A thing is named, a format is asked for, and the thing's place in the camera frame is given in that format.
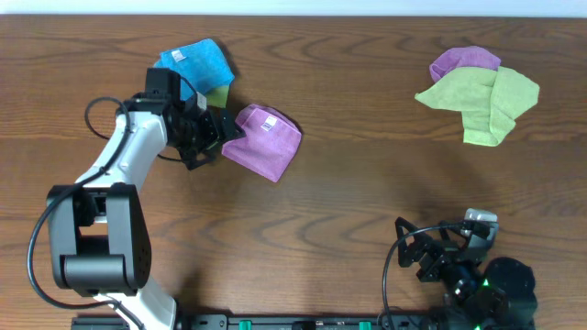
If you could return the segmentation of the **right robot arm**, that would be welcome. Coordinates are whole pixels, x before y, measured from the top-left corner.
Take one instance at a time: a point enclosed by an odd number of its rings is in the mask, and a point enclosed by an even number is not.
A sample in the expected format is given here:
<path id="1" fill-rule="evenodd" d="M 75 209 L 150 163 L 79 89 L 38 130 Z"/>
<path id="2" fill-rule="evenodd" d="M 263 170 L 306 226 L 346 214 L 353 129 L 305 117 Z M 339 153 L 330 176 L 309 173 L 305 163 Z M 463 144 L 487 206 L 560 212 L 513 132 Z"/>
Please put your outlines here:
<path id="1" fill-rule="evenodd" d="M 480 270 L 493 247 L 496 216 L 470 209 L 458 222 L 418 227 L 399 217 L 397 240 L 388 252 L 398 265 L 419 265 L 421 282 L 440 282 L 444 305 L 424 315 L 408 316 L 410 329 L 534 329 L 537 297 L 533 270 L 514 258 L 495 258 Z"/>

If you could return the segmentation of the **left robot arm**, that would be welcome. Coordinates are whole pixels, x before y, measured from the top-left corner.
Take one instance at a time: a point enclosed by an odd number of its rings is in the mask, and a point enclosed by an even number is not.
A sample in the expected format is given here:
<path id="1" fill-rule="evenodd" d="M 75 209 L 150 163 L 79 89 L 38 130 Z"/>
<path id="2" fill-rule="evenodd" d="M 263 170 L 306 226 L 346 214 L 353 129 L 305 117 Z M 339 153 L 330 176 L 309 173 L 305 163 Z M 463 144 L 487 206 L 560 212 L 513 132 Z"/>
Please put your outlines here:
<path id="1" fill-rule="evenodd" d="M 175 147 L 188 170 L 244 130 L 228 110 L 135 95 L 94 165 L 47 198 L 53 279 L 115 310 L 132 329 L 173 329 L 177 302 L 152 278 L 151 245 L 138 193 L 153 161 Z"/>

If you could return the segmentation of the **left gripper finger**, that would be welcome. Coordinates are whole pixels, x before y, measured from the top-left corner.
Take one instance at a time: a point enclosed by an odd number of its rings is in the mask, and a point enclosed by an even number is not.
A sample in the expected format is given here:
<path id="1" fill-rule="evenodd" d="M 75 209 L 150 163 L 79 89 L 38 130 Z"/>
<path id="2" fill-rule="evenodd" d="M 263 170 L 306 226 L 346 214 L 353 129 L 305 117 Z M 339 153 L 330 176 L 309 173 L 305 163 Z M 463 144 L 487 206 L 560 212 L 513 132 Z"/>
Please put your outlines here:
<path id="1" fill-rule="evenodd" d="M 189 171 L 193 171 L 202 167 L 216 159 L 216 154 L 211 150 L 189 150 L 185 152 L 185 167 Z"/>
<path id="2" fill-rule="evenodd" d="M 224 133 L 224 141 L 232 141 L 244 138 L 246 133 L 240 125 L 238 125 L 235 119 L 230 114 L 222 115 L 221 127 Z"/>

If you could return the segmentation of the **purple microfiber cloth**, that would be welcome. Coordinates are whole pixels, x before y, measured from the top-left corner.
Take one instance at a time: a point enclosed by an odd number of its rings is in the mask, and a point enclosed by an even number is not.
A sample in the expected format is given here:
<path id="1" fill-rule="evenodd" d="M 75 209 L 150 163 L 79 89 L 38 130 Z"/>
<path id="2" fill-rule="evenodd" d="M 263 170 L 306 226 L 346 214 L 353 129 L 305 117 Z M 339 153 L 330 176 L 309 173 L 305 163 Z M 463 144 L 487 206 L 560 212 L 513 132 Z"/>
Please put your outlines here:
<path id="1" fill-rule="evenodd" d="M 301 131 L 277 110 L 259 104 L 241 110 L 236 123 L 245 136 L 228 141 L 222 155 L 277 182 L 300 146 Z"/>

